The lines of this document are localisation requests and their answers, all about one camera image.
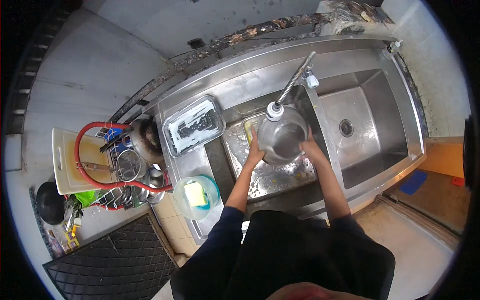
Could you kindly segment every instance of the hand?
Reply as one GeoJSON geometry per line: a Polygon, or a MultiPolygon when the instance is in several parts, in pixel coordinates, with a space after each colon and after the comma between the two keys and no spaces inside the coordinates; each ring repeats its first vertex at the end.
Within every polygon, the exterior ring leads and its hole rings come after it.
{"type": "Polygon", "coordinates": [[[253,129],[253,126],[250,125],[250,128],[252,130],[252,142],[250,143],[247,161],[243,167],[248,167],[253,170],[258,162],[265,156],[265,151],[260,151],[260,149],[258,149],[257,133],[255,132],[255,129],[253,129]]]}
{"type": "Polygon", "coordinates": [[[328,162],[325,154],[321,151],[312,137],[312,128],[308,127],[308,139],[305,142],[301,142],[299,145],[300,151],[305,151],[306,157],[314,165],[320,165],[321,163],[328,162]]]}

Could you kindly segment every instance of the red hose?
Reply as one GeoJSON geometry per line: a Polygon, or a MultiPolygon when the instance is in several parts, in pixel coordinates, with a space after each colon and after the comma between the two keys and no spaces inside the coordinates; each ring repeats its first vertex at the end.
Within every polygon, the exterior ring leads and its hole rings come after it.
{"type": "Polygon", "coordinates": [[[108,123],[108,122],[92,122],[92,123],[89,123],[89,124],[85,125],[85,127],[83,127],[82,130],[80,130],[80,132],[77,135],[77,139],[75,140],[75,147],[74,147],[75,161],[77,163],[78,171],[85,178],[85,180],[88,181],[88,183],[90,183],[91,185],[93,185],[93,186],[95,186],[99,189],[105,189],[105,190],[118,188],[118,187],[122,187],[122,186],[126,186],[126,185],[134,185],[134,186],[137,186],[141,189],[149,190],[151,192],[163,192],[163,191],[168,191],[168,190],[172,189],[171,184],[167,185],[167,186],[164,186],[162,188],[156,189],[156,188],[149,187],[149,186],[147,186],[147,185],[145,185],[141,182],[138,182],[138,181],[130,181],[130,182],[117,181],[117,182],[113,182],[113,183],[101,183],[101,182],[98,182],[95,179],[91,178],[90,175],[87,174],[84,167],[82,166],[81,159],[80,159],[79,148],[80,148],[80,141],[82,140],[82,137],[85,134],[85,132],[87,132],[89,129],[94,128],[94,127],[116,128],[116,129],[122,129],[123,130],[123,129],[129,128],[130,125],[118,124],[118,123],[108,123]]]}

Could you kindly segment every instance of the orange wall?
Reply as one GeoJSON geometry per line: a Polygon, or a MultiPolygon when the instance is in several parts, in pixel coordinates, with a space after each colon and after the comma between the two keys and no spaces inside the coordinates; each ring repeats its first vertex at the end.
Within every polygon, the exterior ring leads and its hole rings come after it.
{"type": "Polygon", "coordinates": [[[461,144],[434,144],[418,168],[463,178],[462,152],[461,144]]]}

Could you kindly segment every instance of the stainless steel sink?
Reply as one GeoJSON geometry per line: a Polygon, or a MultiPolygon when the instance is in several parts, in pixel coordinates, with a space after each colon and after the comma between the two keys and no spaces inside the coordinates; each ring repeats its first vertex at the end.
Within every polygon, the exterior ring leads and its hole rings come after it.
{"type": "MultiPolygon", "coordinates": [[[[250,125],[258,130],[258,122],[264,118],[268,103],[278,99],[281,91],[273,92],[259,98],[241,103],[223,111],[227,129],[216,141],[205,145],[213,175],[217,184],[232,186],[236,181],[249,151],[251,139],[250,125]],[[218,151],[226,156],[223,159],[218,151]]],[[[320,130],[313,105],[303,85],[295,86],[289,93],[286,105],[297,109],[312,128],[312,135],[324,152],[327,153],[325,141],[320,130]]],[[[320,184],[314,166],[308,159],[292,162],[281,167],[273,167],[261,161],[252,173],[252,181],[248,192],[247,217],[258,209],[292,210],[322,200],[320,184]],[[305,190],[313,197],[299,200],[298,193],[305,190]]]]}
{"type": "MultiPolygon", "coordinates": [[[[218,100],[228,123],[226,133],[204,147],[178,158],[165,156],[172,184],[199,174],[211,176],[225,203],[248,153],[242,123],[276,100],[305,55],[316,51],[312,72],[319,87],[305,90],[304,81],[299,80],[288,104],[311,125],[350,207],[392,186],[425,155],[419,114],[404,71],[395,59],[382,55],[391,41],[389,37],[339,35],[254,49],[208,68],[152,100],[144,113],[155,117],[158,128],[205,94],[218,100]]],[[[163,135],[160,142],[167,153],[163,135]]],[[[300,219],[327,217],[322,190],[307,161],[271,172],[265,164],[255,170],[247,220],[262,209],[282,210],[300,219]]],[[[202,220],[186,220],[197,244],[220,218],[223,203],[202,220]]],[[[242,230],[247,227],[244,222],[242,230]]]]}
{"type": "Polygon", "coordinates": [[[382,70],[326,78],[316,92],[334,140],[345,189],[407,157],[400,112],[382,70]]]}

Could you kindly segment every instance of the green plastic container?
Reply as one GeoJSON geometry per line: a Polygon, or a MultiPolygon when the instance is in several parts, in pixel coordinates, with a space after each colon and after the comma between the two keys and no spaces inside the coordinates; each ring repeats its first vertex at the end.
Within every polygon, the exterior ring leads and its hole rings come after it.
{"type": "Polygon", "coordinates": [[[98,196],[98,191],[88,191],[88,192],[76,192],[74,193],[78,201],[82,204],[83,208],[89,207],[90,204],[95,202],[96,197],[98,196]]]}

